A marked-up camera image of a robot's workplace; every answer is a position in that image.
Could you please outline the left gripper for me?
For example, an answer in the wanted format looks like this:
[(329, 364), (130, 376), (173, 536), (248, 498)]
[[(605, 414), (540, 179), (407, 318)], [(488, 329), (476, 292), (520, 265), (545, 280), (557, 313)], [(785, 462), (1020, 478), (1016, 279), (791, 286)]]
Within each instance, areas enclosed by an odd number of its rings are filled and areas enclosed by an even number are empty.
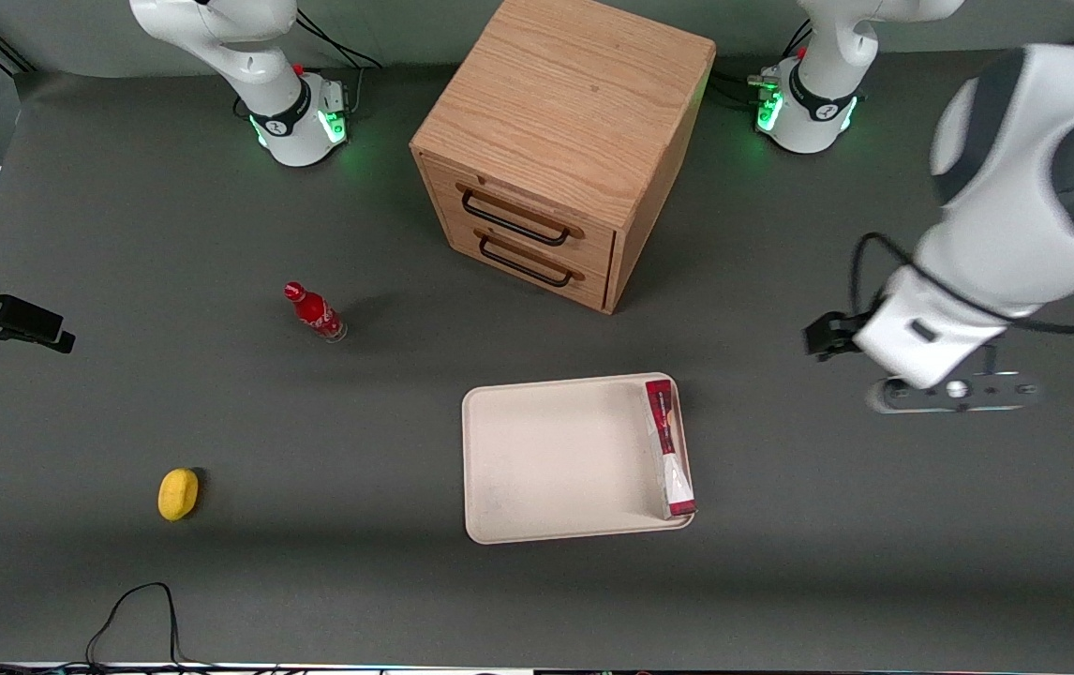
[(934, 387), (1006, 325), (966, 307), (910, 265), (889, 277), (879, 307), (826, 313), (803, 329), (804, 353), (818, 362), (862, 353), (917, 389)]

